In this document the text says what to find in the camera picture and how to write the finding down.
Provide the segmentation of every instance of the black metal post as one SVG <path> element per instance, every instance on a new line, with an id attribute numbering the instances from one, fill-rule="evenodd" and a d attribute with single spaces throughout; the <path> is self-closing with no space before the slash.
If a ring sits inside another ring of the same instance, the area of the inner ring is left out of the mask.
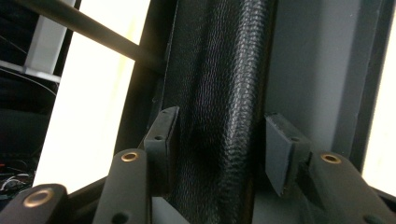
<path id="1" fill-rule="evenodd" d="M 88 38 L 142 63 L 160 74 L 164 74 L 166 62 L 160 57 L 141 49 L 127 38 L 108 29 L 98 21 L 93 20 L 77 9 L 57 0 L 14 0 L 16 3 L 29 8 L 61 25 L 78 32 Z"/>

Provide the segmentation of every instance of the metal rod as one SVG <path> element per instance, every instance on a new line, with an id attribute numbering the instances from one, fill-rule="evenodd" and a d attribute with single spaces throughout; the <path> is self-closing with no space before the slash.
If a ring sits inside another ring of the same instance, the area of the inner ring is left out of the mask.
<path id="1" fill-rule="evenodd" d="M 127 38 L 108 29 L 98 21 L 93 20 L 77 9 L 58 0 L 14 0 L 16 3 L 29 8 L 61 25 L 78 32 L 88 38 L 145 65 L 160 74 L 165 73 L 165 60 L 154 56 L 140 48 Z"/>

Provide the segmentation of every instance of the gray metal panel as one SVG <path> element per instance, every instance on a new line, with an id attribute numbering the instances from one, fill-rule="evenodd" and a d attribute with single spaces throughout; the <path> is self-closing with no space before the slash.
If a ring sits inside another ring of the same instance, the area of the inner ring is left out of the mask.
<path id="1" fill-rule="evenodd" d="M 76 0 L 63 0 L 69 6 L 73 6 Z M 37 71 L 53 74 L 66 27 L 51 21 L 44 16 L 38 18 L 32 44 L 25 61 L 25 66 Z"/>
<path id="2" fill-rule="evenodd" d="M 332 150 L 362 1 L 279 1 L 266 111 Z"/>

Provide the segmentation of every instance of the leather upholstered pad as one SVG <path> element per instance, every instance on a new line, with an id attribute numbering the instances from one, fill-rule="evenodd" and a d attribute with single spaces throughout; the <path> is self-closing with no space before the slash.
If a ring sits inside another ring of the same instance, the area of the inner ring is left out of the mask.
<path id="1" fill-rule="evenodd" d="M 168 201 L 191 223 L 251 219 L 252 131 L 262 111 L 273 4 L 180 0 L 163 108 L 180 106 Z"/>

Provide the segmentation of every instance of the black metal bar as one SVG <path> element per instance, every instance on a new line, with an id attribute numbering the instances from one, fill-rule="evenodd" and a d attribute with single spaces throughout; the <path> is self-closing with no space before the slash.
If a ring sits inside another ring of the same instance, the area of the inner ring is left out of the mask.
<path id="1" fill-rule="evenodd" d="M 16 3 L 27 7 L 61 25 L 78 32 L 88 38 L 125 55 L 137 63 L 142 63 L 160 74 L 164 74 L 165 60 L 141 49 L 127 38 L 108 29 L 101 23 L 86 16 L 64 2 L 55 0 L 14 0 Z"/>
<path id="2" fill-rule="evenodd" d="M 177 118 L 177 106 L 161 111 L 144 139 L 151 196 L 164 196 L 170 193 L 174 185 L 179 138 Z"/>
<path id="3" fill-rule="evenodd" d="M 21 192 L 0 214 L 0 223 L 66 223 L 67 192 L 57 184 L 40 185 Z"/>
<path id="4" fill-rule="evenodd" d="M 314 151 L 308 169 L 330 223 L 396 223 L 396 217 L 344 157 Z"/>
<path id="5" fill-rule="evenodd" d="M 150 223 L 148 158 L 127 149 L 114 156 L 93 223 Z"/>

